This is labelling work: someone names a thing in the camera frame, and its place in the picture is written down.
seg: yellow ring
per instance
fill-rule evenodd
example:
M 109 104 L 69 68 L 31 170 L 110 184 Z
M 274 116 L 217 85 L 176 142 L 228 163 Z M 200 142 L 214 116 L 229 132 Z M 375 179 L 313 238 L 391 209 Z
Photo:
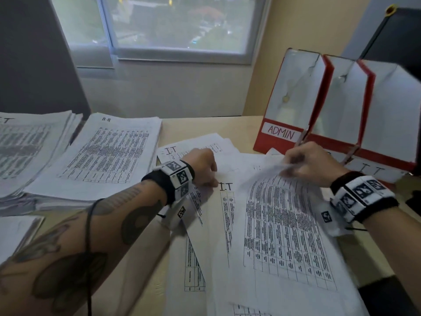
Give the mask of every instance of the yellow ring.
M 397 11 L 397 5 L 396 4 L 389 5 L 386 9 L 386 15 L 385 16 L 388 17 L 388 16 L 391 16 L 391 15 L 394 15 L 396 13 L 396 11 Z

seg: wooden desk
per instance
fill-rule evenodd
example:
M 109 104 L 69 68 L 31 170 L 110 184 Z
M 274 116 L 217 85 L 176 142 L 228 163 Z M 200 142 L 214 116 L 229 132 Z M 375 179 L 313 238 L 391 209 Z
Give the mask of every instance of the wooden desk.
M 216 132 L 224 138 L 231 139 L 234 146 L 238 148 L 240 152 L 255 153 L 253 151 L 253 145 L 261 121 L 261 116 L 165 119 L 162 120 L 159 146 Z M 405 178 L 397 185 L 398 200 L 401 204 L 404 200 L 409 198 L 408 190 L 413 185 L 417 185 L 418 189 L 421 189 L 420 180 L 413 177 Z M 403 204 L 402 209 L 419 219 L 418 215 L 411 211 L 406 205 Z M 68 215 L 69 214 L 49 214 L 47 222 L 42 230 L 46 230 L 51 225 L 57 223 L 59 219 L 63 219 Z M 169 240 L 169 233 L 165 231 L 162 233 L 166 233 L 164 238 L 166 237 Z M 379 248 L 367 232 L 356 232 L 354 235 L 341 237 L 339 238 L 339 244 L 357 286 L 364 286 L 383 277 L 393 275 L 393 271 L 384 255 L 380 252 Z M 163 250 L 159 263 L 151 273 L 137 303 L 134 304 L 133 309 L 129 313 L 131 316 L 162 315 L 165 305 L 168 262 L 168 250 Z M 105 314 L 112 315 L 111 312 L 103 313 L 102 315 Z

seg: window frame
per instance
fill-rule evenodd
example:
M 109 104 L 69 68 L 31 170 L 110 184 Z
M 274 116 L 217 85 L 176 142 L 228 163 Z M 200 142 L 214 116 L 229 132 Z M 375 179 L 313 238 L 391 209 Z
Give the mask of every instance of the window frame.
M 270 2 L 271 0 L 255 0 L 249 39 L 244 54 L 211 50 L 171 49 L 167 47 L 119 47 L 107 0 L 98 0 L 98 6 L 100 8 L 105 34 L 107 35 L 109 50 L 119 60 L 252 65 L 258 45 L 260 44 L 263 31 L 262 25 L 266 22 Z

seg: forearm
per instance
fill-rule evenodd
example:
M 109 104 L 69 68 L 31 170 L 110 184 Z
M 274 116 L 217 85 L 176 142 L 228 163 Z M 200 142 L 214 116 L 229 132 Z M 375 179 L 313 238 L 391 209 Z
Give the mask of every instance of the forearm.
M 421 311 L 421 224 L 397 207 L 377 212 L 363 223 Z
M 0 267 L 0 314 L 72 315 L 166 204 L 164 190 L 141 182 L 97 204 L 91 221 L 92 260 L 85 260 L 87 211 L 66 219 Z

